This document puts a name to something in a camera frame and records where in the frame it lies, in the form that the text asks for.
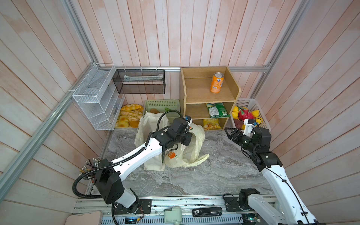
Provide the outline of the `red dragon fruit toy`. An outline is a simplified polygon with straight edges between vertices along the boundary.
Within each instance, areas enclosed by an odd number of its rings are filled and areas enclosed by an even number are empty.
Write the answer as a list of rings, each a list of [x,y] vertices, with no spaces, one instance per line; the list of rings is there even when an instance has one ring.
[[[238,119],[244,121],[245,119],[254,119],[254,116],[248,109],[239,108]]]

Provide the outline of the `yellow plastic grocery bag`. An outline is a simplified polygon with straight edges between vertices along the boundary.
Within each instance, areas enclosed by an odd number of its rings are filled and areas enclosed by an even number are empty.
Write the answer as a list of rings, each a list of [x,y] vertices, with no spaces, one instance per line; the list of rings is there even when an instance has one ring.
[[[206,161],[210,155],[200,156],[201,148],[205,140],[205,132],[202,126],[191,124],[190,131],[193,134],[189,146],[183,144],[174,151],[165,155],[165,165],[170,168],[195,167]]]

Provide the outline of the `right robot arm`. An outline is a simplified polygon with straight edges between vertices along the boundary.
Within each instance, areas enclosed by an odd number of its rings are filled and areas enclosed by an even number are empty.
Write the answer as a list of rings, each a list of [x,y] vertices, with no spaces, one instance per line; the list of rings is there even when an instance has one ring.
[[[255,127],[249,136],[234,127],[226,127],[225,132],[265,177],[282,208],[282,211],[278,211],[264,200],[259,191],[246,188],[240,191],[238,198],[242,211],[254,210],[269,225],[319,224],[295,191],[279,157],[270,151],[272,136],[268,129]]]

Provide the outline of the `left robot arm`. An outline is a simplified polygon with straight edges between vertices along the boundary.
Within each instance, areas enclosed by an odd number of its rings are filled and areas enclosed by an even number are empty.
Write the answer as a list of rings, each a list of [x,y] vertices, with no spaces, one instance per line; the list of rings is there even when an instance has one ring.
[[[149,159],[166,151],[176,150],[180,144],[188,146],[191,142],[192,133],[190,126],[192,118],[188,115],[180,115],[173,120],[170,126],[160,128],[157,124],[155,131],[149,133],[145,142],[130,153],[118,159],[108,161],[103,159],[98,167],[79,175],[72,185],[73,193],[80,198],[102,198],[112,209],[122,206],[127,213],[135,213],[141,209],[139,198],[133,190],[123,186],[123,181],[139,166]],[[77,185],[80,180],[94,177],[94,184],[99,195],[85,195],[78,191]]]

